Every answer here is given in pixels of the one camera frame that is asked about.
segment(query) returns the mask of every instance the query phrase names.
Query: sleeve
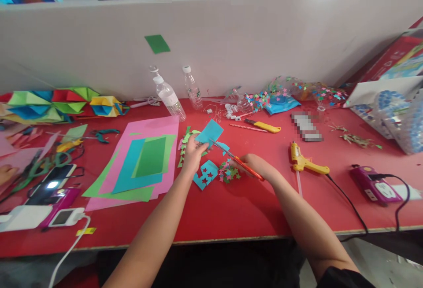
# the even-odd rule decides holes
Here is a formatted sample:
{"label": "sleeve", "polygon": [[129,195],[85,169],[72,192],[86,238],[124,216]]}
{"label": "sleeve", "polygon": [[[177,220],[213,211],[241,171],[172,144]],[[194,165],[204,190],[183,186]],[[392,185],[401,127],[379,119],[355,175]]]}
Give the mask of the sleeve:
{"label": "sleeve", "polygon": [[336,267],[329,267],[323,274],[317,288],[375,288],[360,273],[352,270],[340,270]]}

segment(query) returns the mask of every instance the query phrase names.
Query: hand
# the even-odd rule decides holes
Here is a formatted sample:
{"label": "hand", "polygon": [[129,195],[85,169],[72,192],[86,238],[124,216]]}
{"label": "hand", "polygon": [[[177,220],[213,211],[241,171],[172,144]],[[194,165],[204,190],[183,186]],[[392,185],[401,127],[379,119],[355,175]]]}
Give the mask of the hand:
{"label": "hand", "polygon": [[10,165],[0,167],[0,186],[5,184],[18,172],[19,168],[12,168]]}
{"label": "hand", "polygon": [[184,165],[182,167],[183,170],[192,174],[197,172],[200,167],[201,154],[208,148],[208,143],[202,144],[195,140],[197,136],[198,134],[193,134],[188,139],[185,147]]}
{"label": "hand", "polygon": [[[270,165],[267,161],[265,161],[263,158],[260,158],[259,156],[255,154],[246,154],[239,158],[242,162],[244,162],[248,167],[253,169],[255,172],[260,174],[264,179],[266,179],[268,182],[273,180],[275,177],[280,176],[279,171],[277,171],[272,165]],[[234,166],[235,168],[238,168],[239,170],[242,170],[246,172],[249,176],[252,177],[250,173],[245,171],[244,168],[242,168],[237,162],[235,162],[233,159],[230,161],[230,165]]]}

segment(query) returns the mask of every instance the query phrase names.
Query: pencil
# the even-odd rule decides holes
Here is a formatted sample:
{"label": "pencil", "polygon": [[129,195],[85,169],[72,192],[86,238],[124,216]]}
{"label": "pencil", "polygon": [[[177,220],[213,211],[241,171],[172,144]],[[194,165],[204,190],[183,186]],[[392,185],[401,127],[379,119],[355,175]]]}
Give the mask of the pencil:
{"label": "pencil", "polygon": [[255,129],[253,127],[248,127],[248,126],[241,126],[241,125],[235,125],[235,124],[229,124],[231,126],[235,126],[235,127],[241,127],[241,128],[245,128],[245,129],[252,129],[252,130],[256,130],[257,132],[267,132],[264,129]]}

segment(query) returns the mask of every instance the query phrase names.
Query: white partition wall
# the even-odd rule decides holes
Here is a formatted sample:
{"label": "white partition wall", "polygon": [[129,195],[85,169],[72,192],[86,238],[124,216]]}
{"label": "white partition wall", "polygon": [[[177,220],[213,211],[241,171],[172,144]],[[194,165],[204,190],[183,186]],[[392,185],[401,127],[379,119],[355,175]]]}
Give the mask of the white partition wall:
{"label": "white partition wall", "polygon": [[[422,0],[149,0],[0,9],[1,92],[86,85],[149,96],[155,64],[186,97],[182,65],[205,96],[278,75],[334,84],[423,15]],[[171,52],[154,55],[144,36]]]}

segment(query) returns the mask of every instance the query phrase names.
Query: forearm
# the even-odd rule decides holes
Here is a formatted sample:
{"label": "forearm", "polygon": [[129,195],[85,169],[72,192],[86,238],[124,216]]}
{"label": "forearm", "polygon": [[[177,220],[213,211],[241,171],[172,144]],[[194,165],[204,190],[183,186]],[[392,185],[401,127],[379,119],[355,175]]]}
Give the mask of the forearm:
{"label": "forearm", "polygon": [[[336,261],[340,267],[358,271],[328,224],[291,187],[286,179],[278,174],[270,177],[268,181],[280,202],[293,237],[309,261]],[[320,273],[318,274],[320,276],[321,272],[326,270],[316,270],[315,268],[313,270],[315,273]]]}
{"label": "forearm", "polygon": [[153,284],[175,237],[192,179],[192,173],[181,171],[104,287],[121,287],[123,278],[128,288],[150,287]]}

